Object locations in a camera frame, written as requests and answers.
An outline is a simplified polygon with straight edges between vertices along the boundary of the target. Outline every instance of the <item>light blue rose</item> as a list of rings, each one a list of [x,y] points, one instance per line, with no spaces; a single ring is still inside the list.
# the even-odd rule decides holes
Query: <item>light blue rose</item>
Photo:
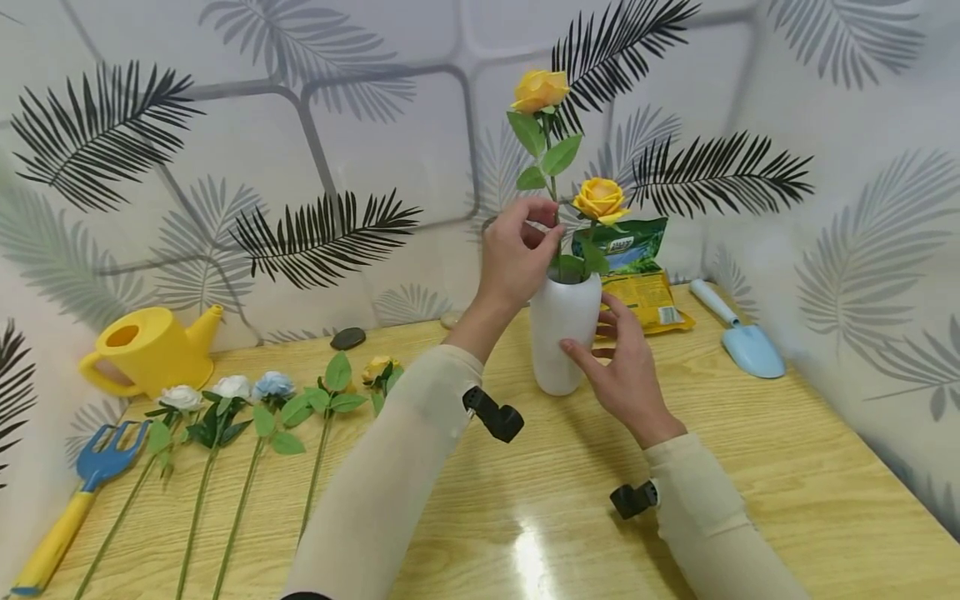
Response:
[[[257,400],[267,396],[288,398],[294,394],[294,390],[294,382],[290,377],[282,372],[267,371],[253,386],[253,397]]]

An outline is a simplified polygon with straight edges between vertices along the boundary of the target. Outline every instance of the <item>hand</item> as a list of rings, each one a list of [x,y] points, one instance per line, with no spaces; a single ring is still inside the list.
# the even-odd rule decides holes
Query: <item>hand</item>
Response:
[[[520,198],[484,231],[483,266],[475,301],[503,302],[515,315],[546,279],[564,236],[558,205],[546,198]],[[527,223],[551,228],[546,233]]]
[[[627,426],[640,447],[682,436],[686,428],[663,402],[653,351],[636,315],[613,294],[604,293],[603,303],[610,310],[600,311],[597,333],[616,340],[616,348],[591,351],[574,340],[562,340],[561,348],[583,370],[601,406]],[[604,365],[597,358],[611,362]]]

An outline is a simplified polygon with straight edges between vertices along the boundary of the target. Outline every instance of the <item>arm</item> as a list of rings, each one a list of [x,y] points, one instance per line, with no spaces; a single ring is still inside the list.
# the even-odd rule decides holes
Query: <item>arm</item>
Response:
[[[659,498],[660,537],[701,600],[807,598],[780,557],[747,518],[727,473],[696,435],[667,410],[653,352],[634,313],[604,294],[597,332],[616,348],[564,340],[597,400],[626,425],[650,463]],[[597,358],[611,359],[607,365]]]
[[[463,394],[480,385],[503,330],[540,287],[563,230],[557,205],[514,203],[484,234],[480,288],[444,344],[414,361],[337,470],[307,524],[285,594],[386,598],[446,457],[468,424]]]

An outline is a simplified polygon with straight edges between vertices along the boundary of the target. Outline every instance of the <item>black stone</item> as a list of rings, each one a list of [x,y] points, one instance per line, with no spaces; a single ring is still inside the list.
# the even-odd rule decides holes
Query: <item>black stone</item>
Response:
[[[348,327],[333,336],[330,346],[335,350],[349,350],[367,341],[367,334],[360,327]]]

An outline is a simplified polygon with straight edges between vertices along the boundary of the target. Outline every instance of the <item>black clip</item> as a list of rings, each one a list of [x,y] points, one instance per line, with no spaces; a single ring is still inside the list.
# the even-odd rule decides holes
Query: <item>black clip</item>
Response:
[[[497,406],[493,398],[478,386],[473,386],[464,394],[464,408],[472,410],[500,442],[509,444],[523,429],[523,417],[513,406]]]
[[[639,515],[651,506],[657,506],[657,488],[648,481],[639,488],[623,485],[610,494],[610,502],[620,518],[627,520]]]

